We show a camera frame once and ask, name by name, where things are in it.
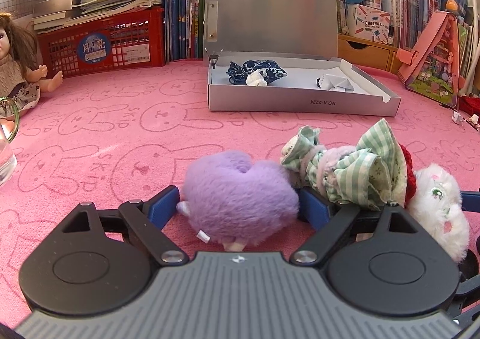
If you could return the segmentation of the green checked fabric doll dress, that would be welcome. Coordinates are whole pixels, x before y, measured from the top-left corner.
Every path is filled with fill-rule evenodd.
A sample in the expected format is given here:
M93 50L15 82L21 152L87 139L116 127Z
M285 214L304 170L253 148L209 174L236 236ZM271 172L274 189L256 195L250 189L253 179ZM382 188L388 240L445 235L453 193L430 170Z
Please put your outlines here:
M329 149L320 143L320 129L303 126L281 154L281 165L295 174L298 185L315 189L331 202L348 201L371 210L389 202L405 205L406 163L384 119L356 145Z

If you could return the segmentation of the white fluffy plush toy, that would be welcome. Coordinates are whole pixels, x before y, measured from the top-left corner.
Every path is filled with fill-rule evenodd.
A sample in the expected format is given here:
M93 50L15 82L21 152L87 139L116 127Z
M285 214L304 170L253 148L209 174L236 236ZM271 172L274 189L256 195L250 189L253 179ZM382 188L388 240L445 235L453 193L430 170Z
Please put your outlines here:
M407 211L456 263L462 262L470 242L470 226L462 211L462 197L454 176L438 164L414 172L416 192Z

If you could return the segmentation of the purple fluffy plush toy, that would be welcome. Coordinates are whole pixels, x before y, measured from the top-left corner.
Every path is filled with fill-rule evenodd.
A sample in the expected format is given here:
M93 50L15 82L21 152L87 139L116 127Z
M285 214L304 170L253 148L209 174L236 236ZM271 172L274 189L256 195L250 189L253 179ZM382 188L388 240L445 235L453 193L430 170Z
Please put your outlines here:
M294 223L299 197L280 164L227 150L189 165L176 209L200 240L240 252Z

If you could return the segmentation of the red crocheted knit item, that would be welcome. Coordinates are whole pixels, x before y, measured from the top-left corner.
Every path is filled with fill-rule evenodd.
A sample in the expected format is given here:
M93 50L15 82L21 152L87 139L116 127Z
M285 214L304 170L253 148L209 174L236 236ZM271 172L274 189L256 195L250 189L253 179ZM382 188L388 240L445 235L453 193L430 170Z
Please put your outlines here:
M405 205L403 206L403 208L406 209L408 203L411 201L414 194L416 193L416 176L413 171L413 161L411 154L408 152L405 146L400 145L400 148L402 149L407 169L407 187L405 193Z

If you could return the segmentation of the blue floral fabric pouch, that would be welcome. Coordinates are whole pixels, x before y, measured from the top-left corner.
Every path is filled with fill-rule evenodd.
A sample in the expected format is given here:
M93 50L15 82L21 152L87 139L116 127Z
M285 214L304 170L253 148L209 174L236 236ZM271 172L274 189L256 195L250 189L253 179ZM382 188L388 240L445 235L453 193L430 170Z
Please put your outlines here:
M268 86L287 76L287 72L272 60L247 60L243 64L231 62L227 70L230 84Z

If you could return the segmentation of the white paper origami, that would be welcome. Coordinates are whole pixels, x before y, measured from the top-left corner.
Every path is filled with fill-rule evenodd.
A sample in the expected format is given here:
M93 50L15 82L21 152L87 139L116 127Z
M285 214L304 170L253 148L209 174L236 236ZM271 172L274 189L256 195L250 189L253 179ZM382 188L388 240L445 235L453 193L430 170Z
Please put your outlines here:
M343 76L322 74L316 80L316 86L325 91L354 92L355 88L352 82Z

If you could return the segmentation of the small white crumpled paper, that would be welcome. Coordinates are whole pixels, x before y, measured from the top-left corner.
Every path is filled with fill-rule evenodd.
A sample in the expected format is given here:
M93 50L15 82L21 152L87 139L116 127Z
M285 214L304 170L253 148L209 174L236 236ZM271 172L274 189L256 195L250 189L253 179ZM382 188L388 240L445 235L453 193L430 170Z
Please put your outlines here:
M457 125L462 125L465 119L458 111L454 111L451 120Z

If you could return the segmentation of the small white plug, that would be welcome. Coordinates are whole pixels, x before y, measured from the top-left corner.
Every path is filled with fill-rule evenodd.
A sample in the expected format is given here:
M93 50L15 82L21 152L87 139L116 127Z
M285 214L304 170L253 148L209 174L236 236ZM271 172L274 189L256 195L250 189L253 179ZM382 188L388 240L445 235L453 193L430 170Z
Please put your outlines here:
M474 126L479 125L479 117L476 114L473 114L469 118L470 123L472 123Z

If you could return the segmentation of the clear glass mug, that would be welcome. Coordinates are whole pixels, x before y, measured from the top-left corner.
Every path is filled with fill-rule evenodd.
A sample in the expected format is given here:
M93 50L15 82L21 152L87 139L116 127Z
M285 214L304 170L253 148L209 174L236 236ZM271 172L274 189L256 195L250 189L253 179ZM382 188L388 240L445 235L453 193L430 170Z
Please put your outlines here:
M17 132L20 127L20 114L13 99L8 97L1 97L1 103L6 103L13 110L14 123L12 127L7 128L7 133L4 132L1 127L1 185L7 183L7 181L13 175L13 172L17 165L16 156L11 148L11 143L16 138Z

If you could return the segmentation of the wooden drawer organizer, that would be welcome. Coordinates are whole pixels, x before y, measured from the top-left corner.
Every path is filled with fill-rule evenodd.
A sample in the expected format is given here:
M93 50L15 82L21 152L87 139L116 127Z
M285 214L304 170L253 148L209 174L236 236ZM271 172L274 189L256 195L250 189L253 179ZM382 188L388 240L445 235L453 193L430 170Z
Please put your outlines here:
M337 56L352 64L373 67L397 73L401 62L396 58L397 48L361 38L337 35Z

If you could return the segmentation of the pink triangular toy house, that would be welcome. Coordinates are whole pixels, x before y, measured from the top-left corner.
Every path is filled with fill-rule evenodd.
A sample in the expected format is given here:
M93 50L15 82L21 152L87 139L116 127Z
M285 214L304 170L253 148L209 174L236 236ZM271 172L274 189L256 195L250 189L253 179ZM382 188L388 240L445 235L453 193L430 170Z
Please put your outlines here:
M411 51L396 54L406 89L455 108L459 93L460 43L456 16L433 12Z

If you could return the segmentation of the red plastic basket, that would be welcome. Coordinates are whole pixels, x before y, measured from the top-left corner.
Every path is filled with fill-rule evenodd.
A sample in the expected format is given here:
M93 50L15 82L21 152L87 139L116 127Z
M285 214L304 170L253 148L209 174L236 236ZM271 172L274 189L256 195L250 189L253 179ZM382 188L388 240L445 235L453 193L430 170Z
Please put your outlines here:
M65 77L165 64L164 10L153 6L37 36L49 75Z

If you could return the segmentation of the red cloth right side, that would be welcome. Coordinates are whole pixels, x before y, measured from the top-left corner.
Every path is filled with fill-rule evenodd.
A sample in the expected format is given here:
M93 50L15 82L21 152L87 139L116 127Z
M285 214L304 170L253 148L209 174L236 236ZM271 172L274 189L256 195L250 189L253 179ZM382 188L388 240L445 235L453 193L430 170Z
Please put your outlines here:
M459 98L459 109L467 115L480 117L480 98L463 96Z

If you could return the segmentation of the brown haired baby doll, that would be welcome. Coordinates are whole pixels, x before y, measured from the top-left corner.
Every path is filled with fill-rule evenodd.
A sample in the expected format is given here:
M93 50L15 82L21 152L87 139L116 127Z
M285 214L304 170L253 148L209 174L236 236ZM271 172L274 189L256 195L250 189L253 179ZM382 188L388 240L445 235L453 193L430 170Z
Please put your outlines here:
M12 102L1 104L1 117L12 120L13 108L25 114L34 108L42 94L54 92L63 84L63 73L47 77L48 68L38 63L35 34L14 23L10 14L1 14L1 96Z

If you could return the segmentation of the silver open cardboard box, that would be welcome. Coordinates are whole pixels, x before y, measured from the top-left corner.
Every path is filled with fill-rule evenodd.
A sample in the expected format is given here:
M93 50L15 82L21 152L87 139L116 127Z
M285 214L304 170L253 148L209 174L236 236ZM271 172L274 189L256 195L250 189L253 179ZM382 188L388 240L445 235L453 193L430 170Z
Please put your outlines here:
M396 115L401 98L337 56L336 0L205 0L203 59L211 111ZM267 87L230 84L231 62L272 60L287 76ZM322 74L354 92L317 87Z

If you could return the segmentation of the blue thin books row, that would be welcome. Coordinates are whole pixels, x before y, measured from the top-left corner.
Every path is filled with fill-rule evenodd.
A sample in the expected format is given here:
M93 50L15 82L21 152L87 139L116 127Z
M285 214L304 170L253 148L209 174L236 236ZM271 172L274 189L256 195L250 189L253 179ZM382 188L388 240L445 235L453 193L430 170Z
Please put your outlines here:
M203 56L205 0L163 0L165 61Z

